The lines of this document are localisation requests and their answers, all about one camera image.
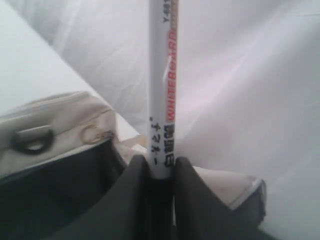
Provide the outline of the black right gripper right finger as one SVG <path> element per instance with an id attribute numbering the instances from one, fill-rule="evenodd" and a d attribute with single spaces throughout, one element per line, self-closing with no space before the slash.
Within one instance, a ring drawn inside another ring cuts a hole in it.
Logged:
<path id="1" fill-rule="evenodd" d="M 180 240 L 271 240 L 272 236 L 236 216 L 205 185 L 190 161 L 176 159 L 174 210 Z"/>

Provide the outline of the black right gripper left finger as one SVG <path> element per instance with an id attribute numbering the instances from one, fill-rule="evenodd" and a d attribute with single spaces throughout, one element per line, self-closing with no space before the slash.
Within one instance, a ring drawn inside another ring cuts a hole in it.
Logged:
<path id="1" fill-rule="evenodd" d="M 107 194 L 51 240 L 142 240 L 148 164 L 135 155 Z"/>

